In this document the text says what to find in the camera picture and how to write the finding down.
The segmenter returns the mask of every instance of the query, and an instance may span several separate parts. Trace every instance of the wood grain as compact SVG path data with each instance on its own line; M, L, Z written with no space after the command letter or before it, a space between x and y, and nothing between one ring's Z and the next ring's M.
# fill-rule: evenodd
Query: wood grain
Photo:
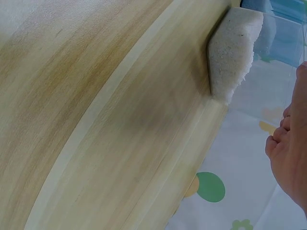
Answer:
M205 48L230 1L2 2L0 229L162 229L226 111Z

